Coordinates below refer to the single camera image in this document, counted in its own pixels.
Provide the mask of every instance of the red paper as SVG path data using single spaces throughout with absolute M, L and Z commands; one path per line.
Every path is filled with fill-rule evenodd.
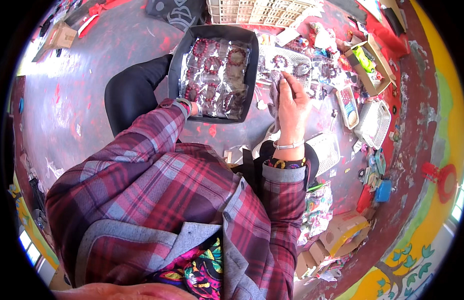
M 85 27 L 84 30 L 82 30 L 82 32 L 79 34 L 79 39 L 84 37 L 89 32 L 89 30 L 97 23 L 99 18 L 100 18 L 100 16 L 97 16 L 92 21 L 90 21 L 90 23 L 87 25 L 87 27 Z
M 84 28 L 84 30 L 82 30 L 82 32 L 79 34 L 79 38 L 84 37 L 89 32 L 89 30 L 97 23 L 97 21 L 99 20 L 99 16 L 101 15 L 102 9 L 109 10 L 111 8 L 127 3 L 129 1 L 131 0 L 107 0 L 105 4 L 96 3 L 94 6 L 89 8 L 88 14 L 90 16 L 93 16 L 93 15 L 98 15 L 98 16 L 95 17 L 95 19 L 92 20 L 89 23 L 89 25 L 87 25 L 87 27 Z

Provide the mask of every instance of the knee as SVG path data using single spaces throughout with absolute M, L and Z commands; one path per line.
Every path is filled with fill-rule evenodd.
M 114 75 L 107 85 L 105 86 L 105 93 L 114 93 L 115 91 L 122 90 L 133 82 L 133 70 L 129 67 L 122 72 Z

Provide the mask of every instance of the blue container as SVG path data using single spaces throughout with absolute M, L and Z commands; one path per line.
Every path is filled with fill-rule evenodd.
M 382 184 L 375 190 L 376 202 L 387 202 L 391 197 L 392 182 L 390 180 L 382 181 Z

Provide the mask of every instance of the cardboard box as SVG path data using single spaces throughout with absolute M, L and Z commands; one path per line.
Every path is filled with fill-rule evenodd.
M 49 50 L 70 48 L 76 35 L 77 30 L 70 28 L 64 21 L 58 21 L 54 26 L 49 28 L 47 35 L 40 40 L 39 49 L 32 62 L 38 62 L 45 52 Z
M 349 50 L 345 52 L 345 56 L 349 60 L 350 65 L 359 75 L 360 80 L 363 82 L 363 86 L 365 87 L 367 93 L 370 96 L 376 96 L 382 93 L 391 83 L 395 86 L 396 76 L 392 72 L 392 69 L 389 65 L 389 62 L 386 60 L 385 56 L 380 51 L 379 45 L 375 42 L 374 37 L 372 34 L 367 35 L 367 40 L 365 42 L 361 42 L 357 45 L 352 46 Z M 355 49 L 357 46 L 364 47 L 367 49 L 374 57 L 375 63 L 377 66 L 375 69 L 382 75 L 384 78 L 380 81 L 380 85 L 375 87 L 370 80 L 369 76 L 367 75 L 366 70 L 362 67 L 357 57 L 355 57 L 352 49 Z
M 318 265 L 323 263 L 325 259 L 330 256 L 329 251 L 325 249 L 324 244 L 320 240 L 317 240 L 310 246 L 309 252 Z
M 320 234 L 319 240 L 331 256 L 340 257 L 357 248 L 367 237 L 369 229 L 367 219 L 354 210 L 334 215 L 327 230 Z M 357 232 L 349 243 L 345 243 Z
M 302 279 L 304 277 L 304 274 L 309 269 L 313 269 L 314 267 L 315 270 L 313 271 L 312 276 L 319 271 L 318 264 L 312 258 L 310 252 L 304 251 L 299 253 L 299 255 L 297 256 L 297 267 L 295 268 L 295 273 L 297 274 L 297 277 L 299 279 Z
M 367 220 L 372 220 L 375 213 L 376 213 L 375 209 L 373 209 L 372 207 L 367 207 L 362 211 L 360 215 L 366 218 Z

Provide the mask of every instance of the jacket button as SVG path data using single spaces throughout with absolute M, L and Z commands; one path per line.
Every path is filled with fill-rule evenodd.
M 228 212 L 224 212 L 224 218 L 227 222 L 232 222 L 231 215 Z

